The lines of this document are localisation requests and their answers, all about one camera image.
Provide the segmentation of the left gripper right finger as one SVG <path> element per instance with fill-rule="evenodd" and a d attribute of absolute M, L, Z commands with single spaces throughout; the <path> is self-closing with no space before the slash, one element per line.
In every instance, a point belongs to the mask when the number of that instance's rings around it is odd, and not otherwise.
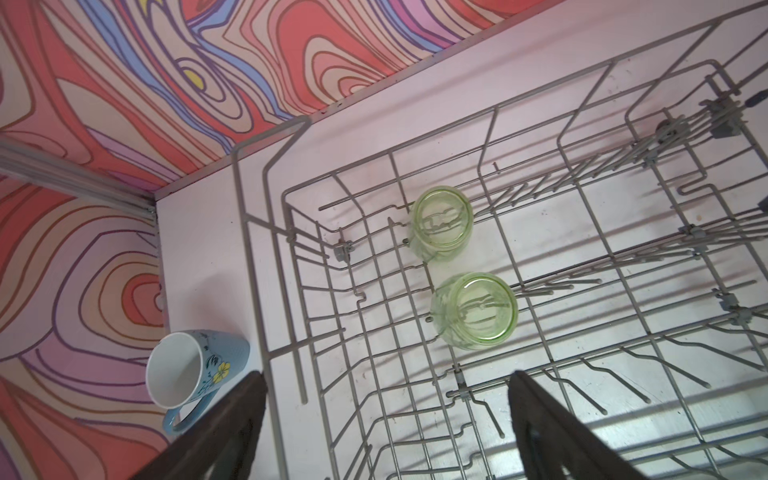
<path fill-rule="evenodd" d="M 528 479 L 643 479 L 523 371 L 508 380 L 517 448 Z"/>

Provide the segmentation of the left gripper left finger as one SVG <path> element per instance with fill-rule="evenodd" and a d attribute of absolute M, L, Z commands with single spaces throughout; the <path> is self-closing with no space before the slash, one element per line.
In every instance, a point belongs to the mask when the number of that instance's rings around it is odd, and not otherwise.
<path fill-rule="evenodd" d="M 266 412 L 268 387 L 252 371 L 135 479 L 248 479 Z"/>

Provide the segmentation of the green glass cup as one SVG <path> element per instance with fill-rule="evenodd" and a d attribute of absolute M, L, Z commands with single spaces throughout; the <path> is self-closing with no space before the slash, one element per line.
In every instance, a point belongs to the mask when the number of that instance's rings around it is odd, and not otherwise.
<path fill-rule="evenodd" d="M 482 272 L 457 274 L 437 287 L 430 316 L 437 336 L 463 350 L 503 344 L 518 323 L 515 293 L 501 278 Z"/>
<path fill-rule="evenodd" d="M 460 190 L 433 187 L 411 208 L 408 245 L 425 263 L 453 260 L 469 245 L 473 226 L 472 206 Z"/>

